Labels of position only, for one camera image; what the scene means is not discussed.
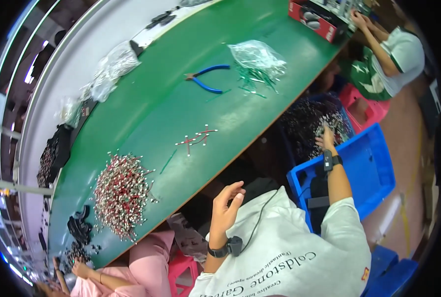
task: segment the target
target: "green workbench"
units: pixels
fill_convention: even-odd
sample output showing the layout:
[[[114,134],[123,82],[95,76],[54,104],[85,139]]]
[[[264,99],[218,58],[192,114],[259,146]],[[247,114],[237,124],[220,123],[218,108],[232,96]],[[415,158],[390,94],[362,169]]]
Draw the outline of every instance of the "green workbench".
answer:
[[[93,188],[109,160],[108,151],[143,156],[145,168],[156,169],[146,221],[136,227],[141,239],[211,181],[261,135],[310,85],[340,50],[311,29],[290,18],[287,0],[223,0],[166,32],[140,56],[142,64],[124,76],[105,103],[99,104],[75,140],[52,203],[48,232],[49,256],[63,252],[73,240],[69,216],[84,204],[93,206]],[[216,64],[234,65],[226,44],[256,39],[270,45],[287,61],[287,74],[277,82],[279,94],[257,83],[257,92],[238,88],[239,74],[214,70],[200,78],[206,85],[231,91],[217,96],[185,81],[184,74]],[[207,145],[175,146],[185,135],[211,133]],[[160,174],[174,150],[164,172]],[[94,223],[93,211],[88,219]],[[93,255],[103,267],[133,243],[120,241],[110,229],[92,232]]]

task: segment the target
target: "blue pliers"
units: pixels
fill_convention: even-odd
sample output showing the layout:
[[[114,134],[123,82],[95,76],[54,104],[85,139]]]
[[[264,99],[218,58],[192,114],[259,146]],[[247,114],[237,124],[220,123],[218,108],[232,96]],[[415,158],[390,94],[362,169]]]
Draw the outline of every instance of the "blue pliers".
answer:
[[[209,91],[209,92],[213,92],[213,93],[217,93],[217,94],[221,94],[222,90],[218,90],[218,89],[213,89],[211,87],[206,86],[205,84],[201,83],[200,80],[197,79],[197,77],[203,73],[209,72],[211,70],[215,70],[215,69],[230,69],[230,65],[227,64],[221,64],[221,65],[215,65],[215,66],[211,66],[209,68],[206,68],[204,70],[199,71],[198,73],[188,73],[185,74],[186,80],[194,80],[199,86],[201,86],[204,90]]]

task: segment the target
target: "white t-shirt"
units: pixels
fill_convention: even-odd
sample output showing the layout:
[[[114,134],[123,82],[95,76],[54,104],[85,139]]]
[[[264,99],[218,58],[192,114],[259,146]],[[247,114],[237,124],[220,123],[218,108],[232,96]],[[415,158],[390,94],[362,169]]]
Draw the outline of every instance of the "white t-shirt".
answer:
[[[377,57],[372,56],[372,67],[384,83],[385,90],[393,97],[422,73],[425,68],[425,52],[420,39],[402,27],[396,27],[380,45],[400,71],[400,74],[393,77],[386,76]]]
[[[330,206],[319,237],[281,187],[243,205],[227,236],[237,235],[245,245],[273,195],[247,248],[238,257],[228,255],[216,273],[201,273],[189,296],[360,296],[371,252],[352,198]]]

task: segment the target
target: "clear plastic bag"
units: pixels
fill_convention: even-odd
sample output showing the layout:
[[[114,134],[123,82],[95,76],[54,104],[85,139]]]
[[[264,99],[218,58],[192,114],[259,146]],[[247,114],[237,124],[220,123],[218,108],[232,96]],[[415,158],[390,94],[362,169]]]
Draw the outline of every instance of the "clear plastic bag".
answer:
[[[80,109],[82,108],[83,101],[80,97],[68,97],[65,96],[60,100],[60,110],[54,115],[60,119],[60,124],[66,124],[72,128],[77,128],[80,120]]]
[[[118,79],[140,64],[128,41],[117,45],[100,60],[93,82],[87,85],[92,99],[105,102],[110,93],[116,89]],[[84,94],[86,94],[87,86],[84,87]]]
[[[191,7],[206,3],[207,1],[209,0],[181,0],[181,2],[179,2],[179,5],[181,5],[182,7]]]
[[[286,73],[284,58],[264,42],[249,40],[227,46],[235,61],[244,68],[261,69],[270,79]]]

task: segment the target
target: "packaging box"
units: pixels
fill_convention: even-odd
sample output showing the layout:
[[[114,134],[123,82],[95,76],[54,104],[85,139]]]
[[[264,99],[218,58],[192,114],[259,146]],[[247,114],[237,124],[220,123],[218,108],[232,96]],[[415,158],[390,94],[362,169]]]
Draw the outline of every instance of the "packaging box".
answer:
[[[288,15],[314,30],[330,43],[340,42],[347,34],[346,22],[312,1],[290,0]]]

